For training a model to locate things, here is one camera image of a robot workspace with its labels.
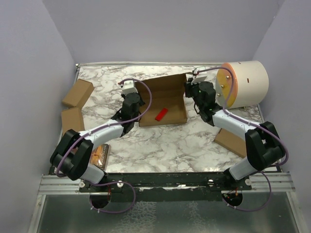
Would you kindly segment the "red block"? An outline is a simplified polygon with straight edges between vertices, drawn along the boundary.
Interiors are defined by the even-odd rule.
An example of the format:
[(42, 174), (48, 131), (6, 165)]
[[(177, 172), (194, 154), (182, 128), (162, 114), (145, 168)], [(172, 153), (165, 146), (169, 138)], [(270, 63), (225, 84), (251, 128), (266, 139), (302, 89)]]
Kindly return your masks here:
[(163, 109), (157, 114), (157, 116), (155, 117), (155, 120), (156, 120), (156, 121), (161, 121), (161, 120), (164, 118), (164, 116), (167, 114), (167, 112), (168, 112), (168, 109), (167, 109), (167, 108), (163, 108)]

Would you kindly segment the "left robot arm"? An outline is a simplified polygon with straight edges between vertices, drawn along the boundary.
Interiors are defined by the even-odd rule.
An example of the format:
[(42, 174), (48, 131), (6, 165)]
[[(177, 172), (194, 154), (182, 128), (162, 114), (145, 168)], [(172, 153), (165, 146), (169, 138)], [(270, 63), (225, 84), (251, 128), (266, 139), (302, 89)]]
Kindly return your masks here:
[(139, 93), (123, 97), (121, 109), (105, 124), (88, 131), (70, 129), (65, 132), (50, 158), (50, 163), (59, 168), (62, 175), (73, 181), (86, 180), (98, 192), (106, 189), (106, 173), (91, 164), (91, 154), (100, 145), (129, 133), (138, 121), (139, 108), (145, 104)]

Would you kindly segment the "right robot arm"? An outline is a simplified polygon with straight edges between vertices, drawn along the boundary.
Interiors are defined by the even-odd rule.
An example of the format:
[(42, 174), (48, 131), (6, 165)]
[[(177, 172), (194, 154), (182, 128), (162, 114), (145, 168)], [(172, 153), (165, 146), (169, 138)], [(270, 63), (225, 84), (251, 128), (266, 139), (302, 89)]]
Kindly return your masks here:
[(286, 155), (274, 125), (271, 122), (254, 123), (224, 110), (215, 102), (216, 91), (211, 82), (185, 83), (185, 96), (192, 98), (194, 109), (201, 119), (215, 127), (234, 134), (246, 144), (246, 157), (225, 170), (223, 184), (234, 190), (241, 179), (262, 171)]

